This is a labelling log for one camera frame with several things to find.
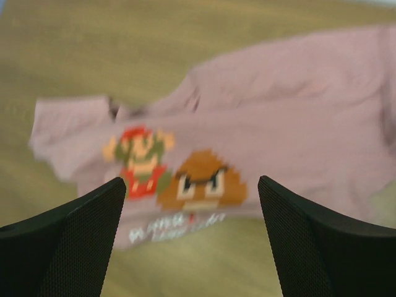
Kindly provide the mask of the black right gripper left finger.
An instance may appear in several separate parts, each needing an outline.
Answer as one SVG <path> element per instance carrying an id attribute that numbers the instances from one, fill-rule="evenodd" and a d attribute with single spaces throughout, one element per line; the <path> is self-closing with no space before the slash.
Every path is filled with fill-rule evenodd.
<path id="1" fill-rule="evenodd" d="M 1 228 L 1 296 L 100 296 L 126 186 L 88 194 Z"/>

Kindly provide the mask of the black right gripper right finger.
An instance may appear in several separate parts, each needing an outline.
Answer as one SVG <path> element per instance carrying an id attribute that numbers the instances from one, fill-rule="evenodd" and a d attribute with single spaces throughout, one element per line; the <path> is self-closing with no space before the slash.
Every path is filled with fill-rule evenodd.
<path id="1" fill-rule="evenodd" d="M 395 296 L 395 230 L 342 215 L 267 176 L 258 191 L 283 296 Z"/>

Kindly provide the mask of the pink printed t shirt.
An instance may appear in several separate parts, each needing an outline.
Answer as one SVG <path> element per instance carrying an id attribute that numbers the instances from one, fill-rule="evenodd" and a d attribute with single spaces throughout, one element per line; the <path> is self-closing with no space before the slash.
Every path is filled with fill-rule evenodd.
<path id="1" fill-rule="evenodd" d="M 30 146 L 80 195 L 124 179 L 117 248 L 261 217 L 263 175 L 370 221 L 370 196 L 395 178 L 395 27 L 225 54 L 134 110 L 106 96 L 39 100 Z"/>

